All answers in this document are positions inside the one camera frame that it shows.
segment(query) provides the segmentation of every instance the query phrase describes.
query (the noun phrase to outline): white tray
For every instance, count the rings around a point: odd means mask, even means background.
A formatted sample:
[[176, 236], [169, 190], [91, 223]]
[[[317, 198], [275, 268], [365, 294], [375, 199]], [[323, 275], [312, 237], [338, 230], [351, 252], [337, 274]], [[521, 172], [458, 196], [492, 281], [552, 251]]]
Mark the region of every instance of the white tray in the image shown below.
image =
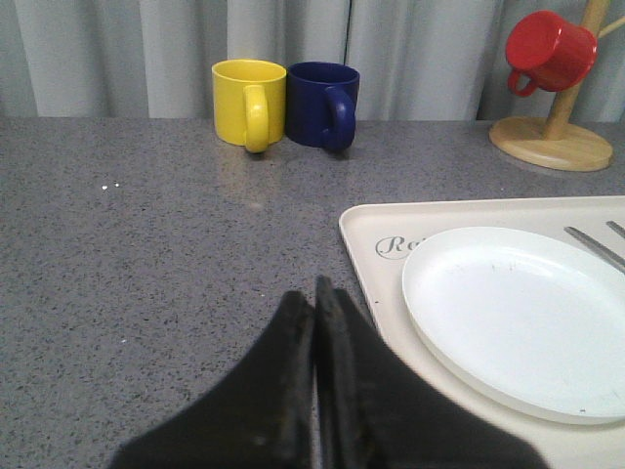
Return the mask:
[[625, 422], [556, 423], [478, 393], [423, 344], [401, 291], [410, 249], [435, 233], [469, 226], [516, 228], [584, 248], [563, 230], [573, 226], [625, 256], [625, 240], [605, 225], [608, 220], [625, 226], [625, 196], [359, 205], [345, 211], [339, 225], [376, 326], [408, 366], [454, 402], [532, 443], [554, 469], [623, 469]]

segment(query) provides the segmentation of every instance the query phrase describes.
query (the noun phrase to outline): wooden base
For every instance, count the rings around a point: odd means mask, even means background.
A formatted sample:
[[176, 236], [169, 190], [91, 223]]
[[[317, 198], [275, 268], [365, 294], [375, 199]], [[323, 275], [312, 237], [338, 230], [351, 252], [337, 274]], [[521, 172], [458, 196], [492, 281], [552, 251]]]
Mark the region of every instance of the wooden base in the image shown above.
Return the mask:
[[612, 145], [590, 130], [566, 124], [561, 140], [544, 140], [546, 119], [507, 117], [495, 123], [490, 141], [515, 158], [563, 171], [598, 171], [612, 161]]

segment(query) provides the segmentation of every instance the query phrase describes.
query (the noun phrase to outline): white plate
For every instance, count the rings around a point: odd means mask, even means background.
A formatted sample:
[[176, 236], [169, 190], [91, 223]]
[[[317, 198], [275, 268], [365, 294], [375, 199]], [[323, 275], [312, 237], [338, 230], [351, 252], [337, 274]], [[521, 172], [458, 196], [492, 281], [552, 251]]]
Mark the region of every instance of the white plate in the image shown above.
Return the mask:
[[416, 329], [459, 378], [548, 420], [625, 418], [625, 276], [586, 251], [503, 228], [461, 228], [405, 262]]

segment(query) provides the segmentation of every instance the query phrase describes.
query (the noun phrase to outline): speckled countertop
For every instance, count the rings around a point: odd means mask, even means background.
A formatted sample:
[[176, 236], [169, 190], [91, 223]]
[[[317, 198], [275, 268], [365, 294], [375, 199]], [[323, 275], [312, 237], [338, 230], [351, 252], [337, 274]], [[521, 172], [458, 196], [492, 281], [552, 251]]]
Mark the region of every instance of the speckled countertop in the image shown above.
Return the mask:
[[318, 274], [364, 308], [338, 230], [354, 205], [625, 194], [623, 124], [585, 125], [616, 155], [594, 173], [517, 161], [489, 125], [359, 122], [341, 158], [287, 139], [251, 157], [207, 120], [1, 119], [0, 467], [105, 467]]

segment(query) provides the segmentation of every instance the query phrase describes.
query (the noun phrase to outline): curtain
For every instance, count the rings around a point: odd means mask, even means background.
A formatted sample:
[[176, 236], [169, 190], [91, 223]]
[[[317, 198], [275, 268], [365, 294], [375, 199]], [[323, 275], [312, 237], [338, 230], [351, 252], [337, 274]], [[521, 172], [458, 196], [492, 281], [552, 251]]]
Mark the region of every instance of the curtain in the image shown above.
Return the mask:
[[[507, 90], [505, 44], [584, 0], [0, 0], [0, 114], [209, 117], [211, 65], [326, 61], [361, 75], [358, 119], [546, 116]], [[605, 24], [625, 15], [612, 0]], [[623, 121], [625, 27], [600, 39], [571, 120]]]

